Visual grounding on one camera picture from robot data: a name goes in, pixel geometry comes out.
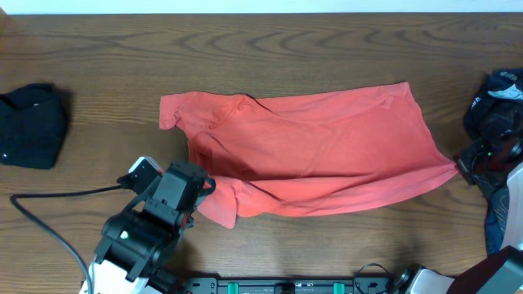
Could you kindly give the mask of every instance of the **green strip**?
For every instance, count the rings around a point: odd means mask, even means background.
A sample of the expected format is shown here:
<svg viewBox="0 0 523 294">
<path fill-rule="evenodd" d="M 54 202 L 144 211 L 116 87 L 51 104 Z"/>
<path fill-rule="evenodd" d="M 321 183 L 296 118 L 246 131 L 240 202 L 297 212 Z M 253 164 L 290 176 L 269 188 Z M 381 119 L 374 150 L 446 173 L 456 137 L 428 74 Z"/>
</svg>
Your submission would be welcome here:
<svg viewBox="0 0 523 294">
<path fill-rule="evenodd" d="M 345 294 L 345 284 L 334 283 L 334 294 Z"/>
<path fill-rule="evenodd" d="M 238 283 L 229 283 L 227 285 L 227 294 L 239 294 Z"/>
</svg>

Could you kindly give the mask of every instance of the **cable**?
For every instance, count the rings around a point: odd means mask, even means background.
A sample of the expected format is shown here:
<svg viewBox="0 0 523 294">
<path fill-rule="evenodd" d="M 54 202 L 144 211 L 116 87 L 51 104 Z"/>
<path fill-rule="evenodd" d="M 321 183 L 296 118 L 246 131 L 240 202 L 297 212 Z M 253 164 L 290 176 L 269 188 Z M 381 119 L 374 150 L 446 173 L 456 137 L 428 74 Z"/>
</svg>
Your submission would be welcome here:
<svg viewBox="0 0 523 294">
<path fill-rule="evenodd" d="M 382 270 L 385 270 L 385 272 L 387 273 L 387 275 L 389 275 L 389 276 L 392 277 L 392 274 L 389 273 L 389 271 L 388 271 L 386 268 L 384 268 L 382 265 L 377 264 L 377 263 L 369 263 L 369 264 L 367 264 L 367 265 L 362 266 L 361 269 L 359 269 L 359 270 L 354 274 L 354 279 L 356 279 L 356 278 L 358 277 L 358 275 L 361 274 L 361 272 L 362 272 L 363 270 L 365 270 L 365 269 L 367 269 L 367 268 L 369 268 L 369 267 L 371 267 L 371 266 L 377 266 L 378 268 L 381 268 Z M 356 289 L 357 289 L 361 294 L 365 294 L 365 292 L 363 292 L 363 290 L 361 290 L 360 285 L 359 285 L 358 283 L 356 283 L 355 281 L 354 281 L 354 286 L 356 287 Z"/>
<path fill-rule="evenodd" d="M 82 270 L 83 274 L 85 275 L 85 281 L 87 283 L 87 290 L 89 291 L 89 294 L 94 294 L 94 285 L 92 284 L 91 276 L 89 274 L 89 269 L 87 268 L 85 262 L 83 261 L 82 257 L 78 254 L 78 252 L 74 249 L 71 244 L 69 244 L 67 241 L 65 241 L 64 238 L 62 238 L 55 230 L 51 229 L 50 226 L 46 225 L 43 221 L 38 219 L 33 213 L 29 212 L 27 209 L 25 209 L 19 202 L 19 198 L 58 198 L 58 197 L 77 197 L 77 196 L 84 196 L 89 194 L 96 194 L 106 191 L 111 191 L 115 189 L 121 189 L 121 185 L 116 185 L 112 187 L 107 188 L 101 188 L 101 189 L 93 189 L 88 191 L 82 191 L 82 192 L 72 192 L 72 193 L 61 193 L 61 194 L 14 194 L 10 197 L 11 203 L 13 204 L 16 209 L 18 209 L 25 217 L 27 217 L 30 221 L 38 225 L 40 228 L 42 228 L 46 233 L 50 234 L 60 245 L 65 247 L 67 251 L 73 256 L 73 258 L 78 262 L 78 265 L 80 266 L 80 269 Z"/>
</svg>

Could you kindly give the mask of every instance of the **red cloth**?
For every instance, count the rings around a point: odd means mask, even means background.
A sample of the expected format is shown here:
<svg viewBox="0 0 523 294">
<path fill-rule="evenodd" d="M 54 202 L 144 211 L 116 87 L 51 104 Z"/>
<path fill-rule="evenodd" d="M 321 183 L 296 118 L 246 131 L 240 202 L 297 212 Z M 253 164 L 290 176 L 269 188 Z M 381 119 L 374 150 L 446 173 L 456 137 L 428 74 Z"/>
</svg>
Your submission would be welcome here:
<svg viewBox="0 0 523 294">
<path fill-rule="evenodd" d="M 441 155 L 406 82 L 254 100 L 162 97 L 160 127 L 189 138 L 190 161 L 216 180 L 199 206 L 227 228 L 236 215 L 323 216 L 398 203 L 445 183 Z"/>
</svg>

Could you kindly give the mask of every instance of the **wooden tabletop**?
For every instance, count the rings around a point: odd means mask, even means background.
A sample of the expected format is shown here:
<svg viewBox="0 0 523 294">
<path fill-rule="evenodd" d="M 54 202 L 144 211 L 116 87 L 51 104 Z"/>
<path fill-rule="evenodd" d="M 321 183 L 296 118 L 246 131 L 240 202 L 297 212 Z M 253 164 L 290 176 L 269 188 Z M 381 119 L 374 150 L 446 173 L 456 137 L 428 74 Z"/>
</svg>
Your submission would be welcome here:
<svg viewBox="0 0 523 294">
<path fill-rule="evenodd" d="M 516 14 L 17 16 L 0 37 L 0 92 L 52 82 L 72 119 L 56 167 L 0 167 L 2 293 L 75 293 L 73 258 L 9 203 L 20 192 L 112 185 L 141 155 L 186 157 L 183 132 L 160 131 L 159 97 L 185 91 L 291 96 L 410 82 L 439 150 L 469 144 L 462 117 L 485 74 L 523 66 Z M 133 197 L 113 192 L 23 204 L 86 261 L 108 217 Z M 194 214 L 176 269 L 221 276 L 352 275 L 377 262 L 458 274 L 485 258 L 485 200 L 455 176 L 369 212 L 239 219 Z"/>
</svg>

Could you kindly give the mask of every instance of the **white panel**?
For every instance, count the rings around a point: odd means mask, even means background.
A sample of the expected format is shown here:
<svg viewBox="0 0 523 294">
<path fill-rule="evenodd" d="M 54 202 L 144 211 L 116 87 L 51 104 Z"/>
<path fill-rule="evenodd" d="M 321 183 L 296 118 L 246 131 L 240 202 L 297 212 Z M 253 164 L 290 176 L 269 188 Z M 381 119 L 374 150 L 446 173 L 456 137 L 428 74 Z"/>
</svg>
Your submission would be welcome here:
<svg viewBox="0 0 523 294">
<path fill-rule="evenodd" d="M 523 12 L 523 0 L 0 0 L 7 14 Z"/>
</svg>

